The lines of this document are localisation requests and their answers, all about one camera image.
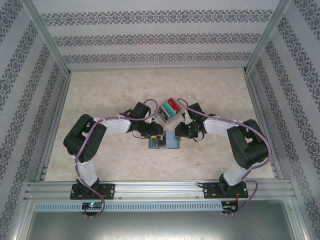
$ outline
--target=robotic arm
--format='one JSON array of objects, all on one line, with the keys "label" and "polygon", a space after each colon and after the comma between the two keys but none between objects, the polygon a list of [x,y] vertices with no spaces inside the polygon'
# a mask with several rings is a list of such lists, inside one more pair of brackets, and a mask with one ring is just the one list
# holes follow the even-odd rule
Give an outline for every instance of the robotic arm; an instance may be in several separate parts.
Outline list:
[{"label": "robotic arm", "polygon": [[[189,108],[204,113],[198,103],[190,105]],[[220,176],[218,183],[225,196],[234,192],[233,190],[242,183],[244,176],[251,171],[252,167],[259,165],[268,157],[268,148],[263,140],[243,126],[207,118],[190,110],[186,110],[183,117],[185,122],[180,122],[175,128],[177,137],[195,140],[198,133],[202,133],[203,136],[218,134],[229,139],[235,162]],[[257,122],[253,119],[243,124],[262,134]]]},{"label": "robotic arm", "polygon": [[[95,190],[99,187],[99,178],[95,171],[93,157],[96,155],[103,137],[118,133],[129,133],[132,131],[138,131],[144,139],[149,139],[152,136],[163,135],[163,127],[156,122],[149,123],[141,120],[120,118],[126,117],[130,119],[142,119],[145,118],[147,114],[150,115],[150,112],[151,109],[148,106],[138,102],[133,110],[129,109],[120,113],[117,116],[119,117],[118,119],[102,121],[94,128],[85,148],[78,158],[79,162],[77,163],[77,169],[85,183]],[[63,141],[63,145],[66,147],[67,152],[72,155],[73,159],[75,159],[86,139],[83,134],[87,134],[92,126],[99,120],[99,118],[93,118],[88,114],[84,114],[67,134]],[[78,186],[81,188],[80,191],[83,192],[83,195],[89,195],[89,198],[92,198],[95,195],[82,184],[82,181],[79,179],[76,181]]]}]

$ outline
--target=black bracket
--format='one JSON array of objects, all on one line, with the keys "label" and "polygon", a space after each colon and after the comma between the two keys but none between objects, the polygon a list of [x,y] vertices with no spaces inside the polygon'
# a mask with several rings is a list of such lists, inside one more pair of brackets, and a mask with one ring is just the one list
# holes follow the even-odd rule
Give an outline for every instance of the black bracket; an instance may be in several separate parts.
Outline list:
[{"label": "black bracket", "polygon": [[246,199],[249,197],[247,185],[245,182],[240,182],[236,186],[230,188],[227,194],[224,194],[220,187],[219,182],[199,182],[198,187],[202,188],[203,196],[205,199]]},{"label": "black bracket", "polygon": [[[81,183],[75,183],[72,185],[70,199],[71,200],[99,200],[100,197],[92,192],[83,191]],[[115,196],[115,184],[111,183],[99,183],[96,191],[100,193],[104,199],[112,200]]]}]

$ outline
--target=floor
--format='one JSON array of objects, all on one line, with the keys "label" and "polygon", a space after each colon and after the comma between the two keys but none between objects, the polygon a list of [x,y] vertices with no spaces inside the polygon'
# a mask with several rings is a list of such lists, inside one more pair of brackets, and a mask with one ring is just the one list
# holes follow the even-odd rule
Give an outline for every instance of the floor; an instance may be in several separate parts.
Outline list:
[{"label": "floor", "polygon": [[[256,119],[241,69],[122,70],[72,74],[45,181],[75,181],[72,157],[63,140],[82,114],[105,118],[153,98],[198,102],[206,114],[245,121]],[[166,127],[173,130],[179,120]],[[180,149],[149,149],[131,133],[103,139],[94,157],[102,181],[218,179],[234,162],[229,140],[206,134],[195,142],[183,138]],[[273,178],[270,164],[250,178]]]}]

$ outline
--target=patterned wallpaper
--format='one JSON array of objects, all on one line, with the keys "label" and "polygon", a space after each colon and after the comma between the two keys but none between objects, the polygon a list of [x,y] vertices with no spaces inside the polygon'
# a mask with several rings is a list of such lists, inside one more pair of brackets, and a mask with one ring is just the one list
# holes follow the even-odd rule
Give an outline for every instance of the patterned wallpaper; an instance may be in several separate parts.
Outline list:
[{"label": "patterned wallpaper", "polygon": [[320,239],[320,3],[293,0],[251,78],[283,174]]},{"label": "patterned wallpaper", "polygon": [[19,0],[0,3],[0,240],[38,170],[64,75]]},{"label": "patterned wallpaper", "polygon": [[279,0],[35,0],[71,70],[245,67]]}]

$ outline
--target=vented metal strip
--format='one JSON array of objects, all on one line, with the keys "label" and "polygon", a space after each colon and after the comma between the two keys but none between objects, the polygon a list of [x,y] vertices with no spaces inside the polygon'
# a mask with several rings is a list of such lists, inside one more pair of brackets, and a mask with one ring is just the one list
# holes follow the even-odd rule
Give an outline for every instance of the vented metal strip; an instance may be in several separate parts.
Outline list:
[{"label": "vented metal strip", "polygon": [[[221,201],[106,202],[104,212],[222,211]],[[38,202],[35,212],[79,212],[82,202]]]}]

